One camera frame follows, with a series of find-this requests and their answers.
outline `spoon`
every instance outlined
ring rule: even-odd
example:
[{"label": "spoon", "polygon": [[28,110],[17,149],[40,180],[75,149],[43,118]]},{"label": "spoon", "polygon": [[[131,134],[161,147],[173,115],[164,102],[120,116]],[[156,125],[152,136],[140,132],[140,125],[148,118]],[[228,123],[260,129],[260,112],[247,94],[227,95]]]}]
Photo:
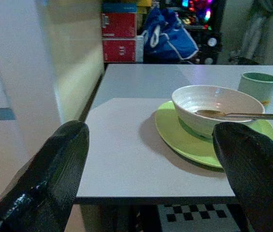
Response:
[{"label": "spoon", "polygon": [[202,115],[205,117],[241,117],[249,119],[269,119],[273,120],[273,114],[250,114],[250,113],[224,113],[218,110],[198,110],[195,112],[197,115]]}]

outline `white table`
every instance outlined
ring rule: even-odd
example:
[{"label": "white table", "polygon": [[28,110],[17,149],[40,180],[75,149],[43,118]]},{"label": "white table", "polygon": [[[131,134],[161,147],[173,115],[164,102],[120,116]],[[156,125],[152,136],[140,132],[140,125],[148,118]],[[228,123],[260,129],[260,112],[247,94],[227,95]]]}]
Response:
[{"label": "white table", "polygon": [[86,120],[90,145],[76,202],[236,203],[224,173],[187,162],[164,143],[154,112],[179,87],[237,89],[248,71],[273,74],[273,66],[109,65]]}]

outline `blue backpack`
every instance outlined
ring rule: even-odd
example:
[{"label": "blue backpack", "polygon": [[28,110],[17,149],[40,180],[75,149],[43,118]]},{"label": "blue backpack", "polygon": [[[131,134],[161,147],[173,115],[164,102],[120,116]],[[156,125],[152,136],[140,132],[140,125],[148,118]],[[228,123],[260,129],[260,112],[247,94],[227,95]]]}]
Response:
[{"label": "blue backpack", "polygon": [[176,13],[169,9],[152,9],[142,35],[144,53],[154,58],[184,60],[191,58],[199,50]]}]

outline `green saucer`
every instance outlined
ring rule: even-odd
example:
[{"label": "green saucer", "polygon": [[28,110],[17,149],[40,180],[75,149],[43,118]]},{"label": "green saucer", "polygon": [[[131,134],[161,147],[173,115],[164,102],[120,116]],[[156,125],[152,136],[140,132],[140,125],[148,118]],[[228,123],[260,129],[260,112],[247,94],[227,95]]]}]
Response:
[{"label": "green saucer", "polygon": [[[177,115],[172,101],[163,103],[156,111],[156,128],[162,139],[177,153],[195,162],[222,168],[211,139],[197,135]],[[267,120],[249,125],[273,140],[273,126]]]}]

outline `red box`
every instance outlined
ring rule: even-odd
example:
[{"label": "red box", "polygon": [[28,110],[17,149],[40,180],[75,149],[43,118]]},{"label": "red box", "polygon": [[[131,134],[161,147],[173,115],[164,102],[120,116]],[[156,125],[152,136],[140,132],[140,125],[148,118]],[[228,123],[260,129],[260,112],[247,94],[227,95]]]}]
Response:
[{"label": "red box", "polygon": [[135,39],[103,39],[104,62],[135,62]]},{"label": "red box", "polygon": [[135,13],[102,13],[102,37],[133,38],[135,36]]}]

